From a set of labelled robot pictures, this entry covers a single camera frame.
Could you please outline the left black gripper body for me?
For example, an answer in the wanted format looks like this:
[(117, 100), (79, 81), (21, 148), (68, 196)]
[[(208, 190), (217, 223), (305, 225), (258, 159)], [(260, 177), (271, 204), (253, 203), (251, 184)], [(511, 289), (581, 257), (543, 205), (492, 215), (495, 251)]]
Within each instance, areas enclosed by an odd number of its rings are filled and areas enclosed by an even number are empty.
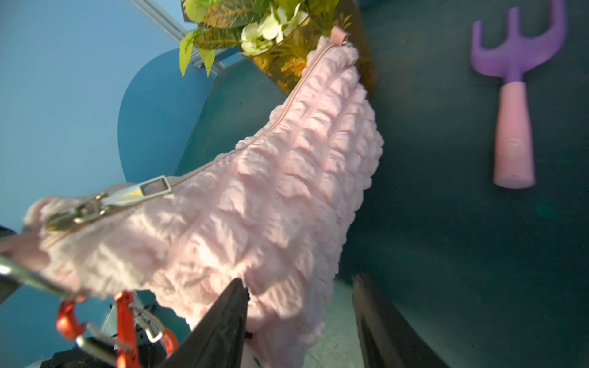
[[(139, 362), (142, 367), (157, 367), (161, 363), (161, 344), (150, 343), (146, 340), (137, 345)], [(79, 347), (74, 347), (68, 351), (55, 353), (51, 358), (43, 360), (38, 364), (40, 368), (91, 368), (91, 367), (110, 367), (98, 358), (82, 351)]]

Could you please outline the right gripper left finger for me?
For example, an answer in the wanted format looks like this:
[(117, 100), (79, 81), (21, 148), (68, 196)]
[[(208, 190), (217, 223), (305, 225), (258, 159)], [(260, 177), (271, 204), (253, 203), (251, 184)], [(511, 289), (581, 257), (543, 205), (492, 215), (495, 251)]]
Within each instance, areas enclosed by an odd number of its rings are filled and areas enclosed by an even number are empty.
[(249, 294), (232, 280), (178, 350), (161, 368), (239, 368), (246, 336)]

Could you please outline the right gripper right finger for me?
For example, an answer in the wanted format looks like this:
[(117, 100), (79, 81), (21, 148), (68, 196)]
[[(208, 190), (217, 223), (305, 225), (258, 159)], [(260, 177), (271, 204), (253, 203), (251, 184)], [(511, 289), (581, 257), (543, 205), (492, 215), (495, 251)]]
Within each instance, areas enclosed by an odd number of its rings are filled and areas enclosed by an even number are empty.
[(366, 367), (446, 367), (368, 274), (353, 280), (352, 303)]

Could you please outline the red carabiner clip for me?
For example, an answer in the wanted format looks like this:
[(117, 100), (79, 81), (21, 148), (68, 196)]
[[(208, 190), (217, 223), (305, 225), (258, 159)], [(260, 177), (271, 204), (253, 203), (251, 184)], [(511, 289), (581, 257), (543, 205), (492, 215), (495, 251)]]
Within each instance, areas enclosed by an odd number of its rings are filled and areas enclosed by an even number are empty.
[(115, 327), (112, 335), (90, 322), (76, 318), (75, 307), (81, 301), (73, 298), (61, 302), (56, 327), (62, 337), (76, 343), (81, 351), (108, 367), (144, 367), (140, 355), (140, 339), (151, 347), (160, 347), (164, 360), (179, 348), (174, 333), (145, 307), (135, 303), (133, 293), (123, 291), (114, 296)]

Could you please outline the pink puffy bag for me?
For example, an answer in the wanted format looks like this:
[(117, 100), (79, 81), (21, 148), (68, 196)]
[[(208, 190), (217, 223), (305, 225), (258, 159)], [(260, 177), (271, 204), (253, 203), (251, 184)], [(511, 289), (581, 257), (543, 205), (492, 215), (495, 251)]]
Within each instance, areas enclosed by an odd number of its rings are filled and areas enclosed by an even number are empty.
[(80, 296), (147, 290), (192, 328), (242, 280), (265, 367), (301, 367), (322, 336), (342, 248), (383, 153), (359, 53), (333, 28), (268, 123), (172, 192), (63, 232), (45, 222), (91, 197), (46, 197), (1, 256)]

